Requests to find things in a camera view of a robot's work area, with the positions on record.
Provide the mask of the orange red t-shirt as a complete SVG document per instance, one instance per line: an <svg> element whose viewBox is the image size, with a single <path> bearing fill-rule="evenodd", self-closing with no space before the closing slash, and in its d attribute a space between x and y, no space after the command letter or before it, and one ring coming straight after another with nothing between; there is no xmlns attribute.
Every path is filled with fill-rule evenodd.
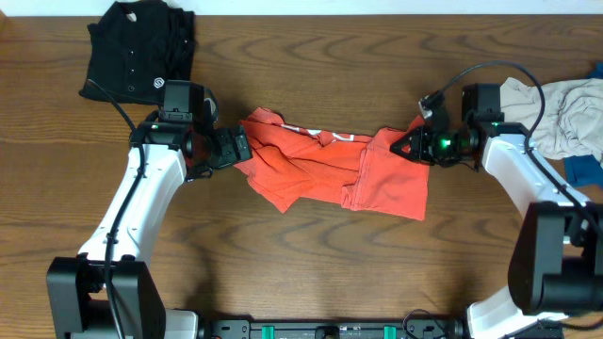
<svg viewBox="0 0 603 339"><path fill-rule="evenodd" d="M425 219L429 168L390 151L405 131L384 127L371 137L303 128L263 107L240 123L252 158L236 168L280 212L305 198Z"/></svg>

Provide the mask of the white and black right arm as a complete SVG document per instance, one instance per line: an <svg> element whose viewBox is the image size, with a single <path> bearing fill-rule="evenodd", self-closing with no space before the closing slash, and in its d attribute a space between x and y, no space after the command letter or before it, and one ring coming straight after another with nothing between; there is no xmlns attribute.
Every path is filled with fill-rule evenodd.
<svg viewBox="0 0 603 339"><path fill-rule="evenodd" d="M601 311L602 207L546 162L528 128L504 120L498 86L464 87L457 131L448 127L443 91L418 105L423 125L391 153L442 168L472 161L497 179L523 218L506 286L468 306L444 337L561 338L572 327L567 318Z"/></svg>

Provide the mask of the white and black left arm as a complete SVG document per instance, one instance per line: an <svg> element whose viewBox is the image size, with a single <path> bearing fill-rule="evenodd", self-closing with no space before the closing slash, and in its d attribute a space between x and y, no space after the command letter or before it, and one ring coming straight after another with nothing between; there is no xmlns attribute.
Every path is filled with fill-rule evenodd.
<svg viewBox="0 0 603 339"><path fill-rule="evenodd" d="M200 338L200 317L168 309L149 270L178 188L251 158L240 125L216 127L219 103L201 85L170 80L158 109L130 126L126 172L105 216L46 284L58 338Z"/></svg>

